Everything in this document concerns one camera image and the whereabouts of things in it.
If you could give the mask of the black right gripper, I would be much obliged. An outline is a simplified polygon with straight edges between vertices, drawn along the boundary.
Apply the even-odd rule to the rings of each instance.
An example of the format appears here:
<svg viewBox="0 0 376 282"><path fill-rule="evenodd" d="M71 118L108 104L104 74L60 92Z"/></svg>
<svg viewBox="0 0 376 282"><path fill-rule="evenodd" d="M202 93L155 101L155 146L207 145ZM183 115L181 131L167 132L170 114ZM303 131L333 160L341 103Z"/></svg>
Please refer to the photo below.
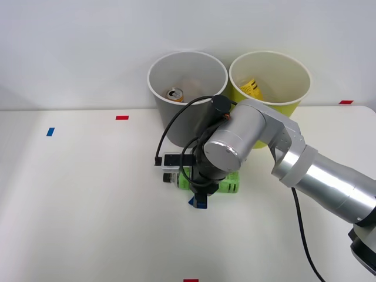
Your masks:
<svg viewBox="0 0 376 282"><path fill-rule="evenodd" d="M194 196L189 204L195 209L207 209L208 195L215 193L219 183L224 180L227 173L215 167L193 167L190 169L189 190Z"/></svg>

